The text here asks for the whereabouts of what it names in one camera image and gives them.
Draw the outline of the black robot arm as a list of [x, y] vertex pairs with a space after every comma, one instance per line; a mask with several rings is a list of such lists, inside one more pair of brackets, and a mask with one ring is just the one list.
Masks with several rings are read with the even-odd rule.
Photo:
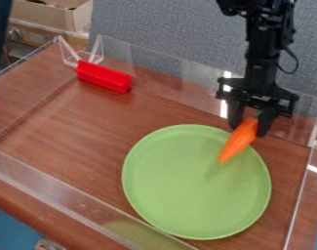
[[224, 16], [244, 18], [247, 48], [246, 67], [242, 78], [218, 79], [215, 97], [228, 105], [228, 125], [240, 124], [244, 108], [259, 111], [255, 116], [255, 137], [263, 138], [278, 116], [291, 117], [298, 95], [276, 84], [276, 72], [294, 74], [279, 66], [284, 51], [295, 62], [298, 59], [288, 48], [295, 29], [292, 27], [294, 0], [215, 0]]

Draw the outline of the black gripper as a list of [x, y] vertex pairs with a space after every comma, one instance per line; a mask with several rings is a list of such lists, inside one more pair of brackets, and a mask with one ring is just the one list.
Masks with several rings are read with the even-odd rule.
[[271, 128], [276, 114], [291, 117], [298, 95], [274, 84], [268, 89], [251, 89], [242, 78], [218, 78], [216, 98], [227, 103], [228, 125], [234, 130], [243, 118], [243, 110], [252, 107], [258, 115], [256, 137], [263, 138]]

